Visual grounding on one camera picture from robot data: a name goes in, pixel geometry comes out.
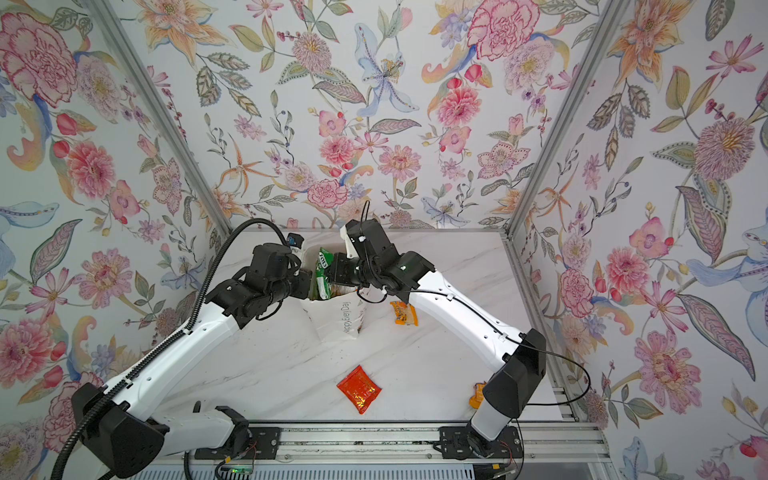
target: marble tabletop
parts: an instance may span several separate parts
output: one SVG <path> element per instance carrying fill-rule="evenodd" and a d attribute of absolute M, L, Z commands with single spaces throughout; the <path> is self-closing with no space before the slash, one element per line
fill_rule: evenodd
<path fill-rule="evenodd" d="M 335 233 L 302 232 L 306 245 L 339 243 Z M 490 314 L 527 332 L 531 326 L 502 239 L 492 232 L 389 234 L 399 252 L 419 251 L 465 295 Z M 224 257 L 213 285 L 250 263 L 271 231 L 243 232 Z M 174 388 L 162 411 L 227 405 L 259 420 L 465 421 L 473 385 L 493 373 L 470 348 L 427 313 L 418 326 L 395 324 L 389 302 L 368 305 L 359 337 L 321 343 L 298 301 L 275 316 L 251 322 L 225 340 Z M 361 365 L 381 387 L 364 415 L 336 388 Z M 532 402 L 555 402 L 545 378 Z M 562 420 L 558 407 L 527 407 L 520 420 Z"/>

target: robotic arm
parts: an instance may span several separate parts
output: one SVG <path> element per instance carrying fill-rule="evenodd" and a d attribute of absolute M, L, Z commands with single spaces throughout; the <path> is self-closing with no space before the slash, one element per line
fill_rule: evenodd
<path fill-rule="evenodd" d="M 489 456 L 492 443 L 510 419 L 520 416 L 545 374 L 544 337 L 534 329 L 524 334 L 491 316 L 421 255 L 399 254 L 376 220 L 352 220 L 342 229 L 342 237 L 348 253 L 334 256 L 332 283 L 373 286 L 426 311 L 495 370 L 483 389 L 485 401 L 467 425 L 466 438 L 477 456 Z M 298 247 L 303 241 L 293 234 L 289 239 Z M 211 350 L 270 305 L 289 296 L 306 298 L 311 278 L 289 247 L 275 243 L 256 247 L 249 267 L 205 297 L 194 330 L 180 327 L 187 335 L 128 380 L 106 413 L 85 429 L 82 442 L 118 478 L 137 474 L 159 455 L 201 448 L 224 450 L 233 457 L 244 452 L 251 443 L 249 422 L 229 407 L 184 415 L 161 415 L 157 407 Z M 110 379 L 101 389 L 86 384 L 74 394 L 78 424 L 105 392 L 127 379 L 125 375 Z"/>

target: wall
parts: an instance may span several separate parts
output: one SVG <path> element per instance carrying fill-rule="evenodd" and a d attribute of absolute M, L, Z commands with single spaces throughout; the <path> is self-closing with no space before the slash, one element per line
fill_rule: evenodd
<path fill-rule="evenodd" d="M 0 2 L 0 478 L 186 318 L 219 234 L 79 2 Z M 69 478 L 95 478 L 78 448 Z"/>
<path fill-rule="evenodd" d="M 767 15 L 634 0 L 515 234 L 627 480 L 768 478 Z"/>
<path fill-rule="evenodd" d="M 501 227 L 600 7 L 114 3 L 232 222 L 318 228 Z"/>

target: yellow packet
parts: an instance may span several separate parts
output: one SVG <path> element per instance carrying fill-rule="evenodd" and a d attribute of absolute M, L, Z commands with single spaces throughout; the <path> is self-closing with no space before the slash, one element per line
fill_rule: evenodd
<path fill-rule="evenodd" d="M 405 305 L 403 302 L 389 302 L 389 305 L 395 309 L 395 323 L 419 326 L 419 318 L 413 305 Z"/>

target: red packet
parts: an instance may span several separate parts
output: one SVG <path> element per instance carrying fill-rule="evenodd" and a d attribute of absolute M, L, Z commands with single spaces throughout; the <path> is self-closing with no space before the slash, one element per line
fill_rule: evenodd
<path fill-rule="evenodd" d="M 382 391 L 367 375 L 362 367 L 358 365 L 344 380 L 339 382 L 339 390 L 344 392 L 348 398 L 357 407 L 360 415 L 366 412 L 371 402 L 379 396 Z"/>

